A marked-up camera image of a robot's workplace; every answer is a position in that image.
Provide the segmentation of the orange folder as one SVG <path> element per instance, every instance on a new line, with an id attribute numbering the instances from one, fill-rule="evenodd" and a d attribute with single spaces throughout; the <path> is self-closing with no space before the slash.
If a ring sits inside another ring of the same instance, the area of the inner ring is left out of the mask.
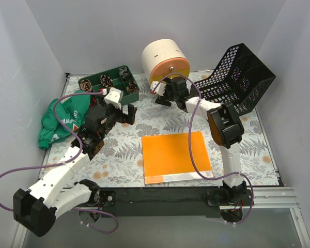
<path id="1" fill-rule="evenodd" d="M 212 177 L 212 168 L 201 132 L 193 132 L 192 152 L 199 172 Z M 190 154 L 187 133 L 142 137 L 145 184 L 178 182 L 200 179 Z"/>

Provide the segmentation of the yellow drawer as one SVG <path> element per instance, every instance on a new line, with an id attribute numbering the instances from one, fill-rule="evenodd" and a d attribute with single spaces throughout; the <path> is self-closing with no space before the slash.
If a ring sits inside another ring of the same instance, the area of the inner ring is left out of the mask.
<path id="1" fill-rule="evenodd" d="M 160 81 L 161 79 L 163 79 L 165 76 L 167 76 L 168 79 L 172 79 L 172 78 L 176 78 L 178 76 L 185 76 L 188 77 L 190 74 L 190 70 L 189 69 L 182 69 L 180 71 L 169 71 L 169 72 L 165 72 L 164 74 L 160 74 L 160 75 L 154 75 L 152 74 L 149 77 L 149 85 L 152 84 L 153 81 Z"/>

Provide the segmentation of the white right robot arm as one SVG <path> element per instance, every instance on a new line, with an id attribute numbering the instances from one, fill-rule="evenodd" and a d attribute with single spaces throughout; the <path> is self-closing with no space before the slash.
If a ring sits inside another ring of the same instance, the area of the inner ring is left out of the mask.
<path id="1" fill-rule="evenodd" d="M 157 95 L 156 103 L 170 106 L 175 102 L 179 109 L 205 118 L 208 121 L 212 139 L 219 146 L 224 174 L 223 200 L 229 205 L 241 201 L 246 193 L 246 179 L 241 174 L 240 143 L 244 127 L 235 107 L 231 103 L 215 103 L 206 100 L 195 83 L 187 88 L 189 78 L 171 74 L 150 84 L 151 93 Z"/>

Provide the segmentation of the cream round drawer cabinet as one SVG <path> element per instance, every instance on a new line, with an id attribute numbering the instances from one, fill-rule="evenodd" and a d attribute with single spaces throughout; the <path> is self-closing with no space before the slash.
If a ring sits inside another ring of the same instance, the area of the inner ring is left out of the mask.
<path id="1" fill-rule="evenodd" d="M 151 71 L 158 63 L 177 57 L 186 58 L 176 42 L 171 39 L 160 39 L 148 44 L 141 55 L 143 71 L 148 82 Z"/>

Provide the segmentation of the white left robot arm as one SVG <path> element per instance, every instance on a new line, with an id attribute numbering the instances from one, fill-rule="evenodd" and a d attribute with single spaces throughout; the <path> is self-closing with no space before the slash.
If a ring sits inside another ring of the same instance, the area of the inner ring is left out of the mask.
<path id="1" fill-rule="evenodd" d="M 38 237 L 44 236 L 56 219 L 72 208 L 86 204 L 101 205 L 99 186 L 88 179 L 63 191 L 75 174 L 89 163 L 104 145 L 104 138 L 118 123 L 133 125 L 137 108 L 128 104 L 128 113 L 112 104 L 91 107 L 85 123 L 77 132 L 60 160 L 60 166 L 51 169 L 43 178 L 26 191 L 18 189 L 13 195 L 13 217 Z"/>

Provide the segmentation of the orange drawer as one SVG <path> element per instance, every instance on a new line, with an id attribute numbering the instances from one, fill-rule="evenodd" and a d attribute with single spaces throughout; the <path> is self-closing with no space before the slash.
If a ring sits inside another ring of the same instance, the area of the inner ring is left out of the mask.
<path id="1" fill-rule="evenodd" d="M 186 58 L 177 57 L 177 58 L 171 58 L 167 59 L 165 61 L 162 61 L 158 63 L 153 70 L 150 73 L 150 77 L 156 77 L 156 76 L 165 76 L 167 74 L 181 71 L 187 72 L 189 75 L 190 72 L 190 63 Z"/>

